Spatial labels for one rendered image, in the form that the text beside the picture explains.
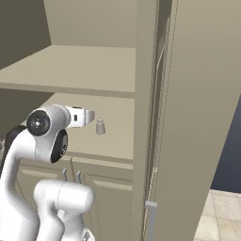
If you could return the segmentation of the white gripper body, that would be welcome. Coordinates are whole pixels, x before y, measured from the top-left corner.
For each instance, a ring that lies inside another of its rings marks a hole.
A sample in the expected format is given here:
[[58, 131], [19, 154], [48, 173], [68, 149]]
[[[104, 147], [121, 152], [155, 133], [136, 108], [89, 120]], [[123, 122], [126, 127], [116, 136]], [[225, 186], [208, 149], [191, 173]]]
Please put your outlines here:
[[95, 119], [95, 112], [93, 110], [85, 110], [85, 121], [84, 124], [90, 124]]

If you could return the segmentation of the grey shaker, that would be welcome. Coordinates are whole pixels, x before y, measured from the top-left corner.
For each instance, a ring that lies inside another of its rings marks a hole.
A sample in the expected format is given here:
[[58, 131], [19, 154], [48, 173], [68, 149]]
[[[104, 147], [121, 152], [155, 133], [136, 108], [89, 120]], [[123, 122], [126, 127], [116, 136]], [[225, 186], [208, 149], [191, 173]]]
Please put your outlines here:
[[98, 118], [96, 120], [96, 134], [103, 135], [105, 133], [104, 120], [102, 118]]

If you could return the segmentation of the beige cabinet shelf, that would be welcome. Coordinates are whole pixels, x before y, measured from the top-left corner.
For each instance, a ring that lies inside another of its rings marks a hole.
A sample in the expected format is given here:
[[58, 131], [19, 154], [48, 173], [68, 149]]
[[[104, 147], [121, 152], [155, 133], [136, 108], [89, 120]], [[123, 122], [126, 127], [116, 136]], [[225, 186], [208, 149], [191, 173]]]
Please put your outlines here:
[[51, 45], [0, 70], [0, 88], [133, 99], [134, 48]]

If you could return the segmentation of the beige panelled cabinet door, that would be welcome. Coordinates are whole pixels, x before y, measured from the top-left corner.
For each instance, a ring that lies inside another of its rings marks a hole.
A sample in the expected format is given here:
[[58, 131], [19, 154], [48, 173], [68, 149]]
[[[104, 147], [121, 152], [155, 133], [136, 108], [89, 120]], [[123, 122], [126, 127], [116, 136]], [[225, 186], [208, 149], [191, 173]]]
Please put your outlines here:
[[22, 197], [34, 210], [37, 210], [37, 205], [34, 201], [33, 192], [38, 181], [44, 179], [63, 180], [63, 169], [67, 170], [67, 180], [71, 182], [75, 181], [72, 174], [70, 156], [64, 156], [54, 164], [38, 162], [31, 159], [21, 160], [16, 180], [17, 186]]
[[131, 241], [133, 166], [73, 157], [72, 167], [74, 173], [81, 172], [81, 183], [95, 195], [84, 220], [96, 241]]

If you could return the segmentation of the beige open cabinet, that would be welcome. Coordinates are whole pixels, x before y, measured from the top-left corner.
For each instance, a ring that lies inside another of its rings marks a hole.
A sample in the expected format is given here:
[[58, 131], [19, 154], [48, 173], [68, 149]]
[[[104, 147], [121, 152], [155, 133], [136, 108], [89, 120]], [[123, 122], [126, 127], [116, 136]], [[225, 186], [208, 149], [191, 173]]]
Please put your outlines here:
[[[133, 99], [0, 88], [0, 139], [45, 104], [83, 106], [104, 120], [69, 130], [65, 156], [133, 166], [131, 241], [143, 241], [152, 130], [156, 0], [0, 0], [0, 70], [51, 45], [134, 48]], [[72, 174], [77, 181], [76, 173]]]

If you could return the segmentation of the beige open cabinet door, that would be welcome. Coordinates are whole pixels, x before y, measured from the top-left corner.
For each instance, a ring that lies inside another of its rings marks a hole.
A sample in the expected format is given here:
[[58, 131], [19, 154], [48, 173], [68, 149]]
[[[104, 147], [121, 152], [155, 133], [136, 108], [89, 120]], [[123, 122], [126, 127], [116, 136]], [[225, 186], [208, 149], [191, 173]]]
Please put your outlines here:
[[241, 0], [163, 0], [153, 241], [194, 241], [241, 96]]

